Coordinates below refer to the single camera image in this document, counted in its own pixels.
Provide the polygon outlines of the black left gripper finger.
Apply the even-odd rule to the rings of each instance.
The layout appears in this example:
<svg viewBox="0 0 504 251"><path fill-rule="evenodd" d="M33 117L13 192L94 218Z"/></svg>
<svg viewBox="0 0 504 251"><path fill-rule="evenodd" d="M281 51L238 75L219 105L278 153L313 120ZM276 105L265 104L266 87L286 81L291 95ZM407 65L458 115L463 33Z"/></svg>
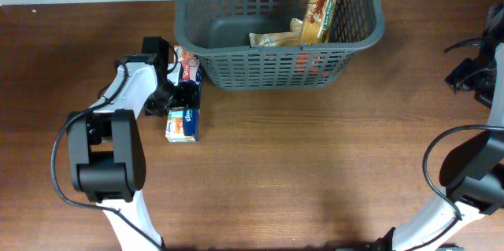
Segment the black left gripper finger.
<svg viewBox="0 0 504 251"><path fill-rule="evenodd" d="M167 116L169 112L166 103L155 98L148 98L143 108L147 116Z"/></svg>
<svg viewBox="0 0 504 251"><path fill-rule="evenodd" d="M180 83L175 87L173 108L194 109L199 107L199 85Z"/></svg>

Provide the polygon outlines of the colourful Kleenex tissue pack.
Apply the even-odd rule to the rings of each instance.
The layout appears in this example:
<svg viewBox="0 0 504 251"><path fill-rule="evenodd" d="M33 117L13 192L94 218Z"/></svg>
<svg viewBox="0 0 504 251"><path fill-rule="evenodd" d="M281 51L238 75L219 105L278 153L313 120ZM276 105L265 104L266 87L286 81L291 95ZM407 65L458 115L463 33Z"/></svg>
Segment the colourful Kleenex tissue pack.
<svg viewBox="0 0 504 251"><path fill-rule="evenodd" d="M165 137L170 142L197 142L200 117L200 102L202 96L202 66L198 56L185 50L182 46L174 46L176 65L169 66L171 72L168 79L175 87L180 83L195 83L199 85L199 107L194 109L173 108L174 97L171 97Z"/></svg>

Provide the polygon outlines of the grey plastic mesh basket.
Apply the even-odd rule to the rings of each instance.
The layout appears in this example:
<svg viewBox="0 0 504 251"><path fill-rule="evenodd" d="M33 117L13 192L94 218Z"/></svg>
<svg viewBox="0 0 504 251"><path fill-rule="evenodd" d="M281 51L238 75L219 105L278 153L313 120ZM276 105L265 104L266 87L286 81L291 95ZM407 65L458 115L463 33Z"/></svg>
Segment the grey plastic mesh basket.
<svg viewBox="0 0 504 251"><path fill-rule="evenodd" d="M309 0L176 0L175 36L217 86L229 90L324 87L384 34L380 0L332 0L328 41L252 47L250 34L288 31Z"/></svg>

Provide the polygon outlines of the brown paper bag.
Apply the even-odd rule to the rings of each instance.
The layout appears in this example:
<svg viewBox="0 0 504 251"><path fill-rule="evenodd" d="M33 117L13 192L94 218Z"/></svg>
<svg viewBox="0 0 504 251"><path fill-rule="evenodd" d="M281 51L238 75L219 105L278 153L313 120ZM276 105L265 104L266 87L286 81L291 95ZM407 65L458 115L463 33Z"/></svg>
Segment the brown paper bag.
<svg viewBox="0 0 504 251"><path fill-rule="evenodd" d="M252 47L298 46L302 25L302 20L293 18L290 22L290 31L268 34L250 33L250 45Z"/></svg>

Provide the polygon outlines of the San Remo spaghetti packet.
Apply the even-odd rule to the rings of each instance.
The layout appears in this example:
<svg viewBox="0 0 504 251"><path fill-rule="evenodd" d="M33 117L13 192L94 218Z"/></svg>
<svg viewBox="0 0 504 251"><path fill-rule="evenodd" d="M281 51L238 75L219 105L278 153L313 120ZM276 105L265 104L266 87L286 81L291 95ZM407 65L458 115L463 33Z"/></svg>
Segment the San Remo spaghetti packet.
<svg viewBox="0 0 504 251"><path fill-rule="evenodd" d="M327 43L335 10L336 0L308 0L298 43L309 46Z"/></svg>

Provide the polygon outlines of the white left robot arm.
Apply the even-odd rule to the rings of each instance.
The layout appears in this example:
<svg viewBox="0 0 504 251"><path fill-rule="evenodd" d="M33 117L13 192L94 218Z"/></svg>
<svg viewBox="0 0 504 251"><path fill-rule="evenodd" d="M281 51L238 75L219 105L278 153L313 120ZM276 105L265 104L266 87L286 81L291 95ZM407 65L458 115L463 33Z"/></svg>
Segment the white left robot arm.
<svg viewBox="0 0 504 251"><path fill-rule="evenodd" d="M115 61L116 75L89 108L72 112L54 142L67 139L73 189L87 202L63 202L105 214L123 250L163 250L143 196L146 158L137 119L195 109L200 86L185 75L186 54L162 37L143 39L139 54Z"/></svg>

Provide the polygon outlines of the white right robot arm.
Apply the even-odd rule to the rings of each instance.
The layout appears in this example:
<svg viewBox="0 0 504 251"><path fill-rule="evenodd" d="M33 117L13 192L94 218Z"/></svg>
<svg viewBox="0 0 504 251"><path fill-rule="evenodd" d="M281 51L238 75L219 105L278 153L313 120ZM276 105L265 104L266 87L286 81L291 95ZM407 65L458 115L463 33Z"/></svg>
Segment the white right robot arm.
<svg viewBox="0 0 504 251"><path fill-rule="evenodd" d="M433 198L409 222L391 228L368 245L369 250L445 250L446 242L468 224L503 207L503 5L487 11L481 36L457 42L448 51L473 45L479 53L466 58L446 78L455 92L472 92L490 108L485 124L453 127L432 140L422 159L422 172ZM439 184L428 174L434 147L460 131L478 133L452 149L439 170Z"/></svg>

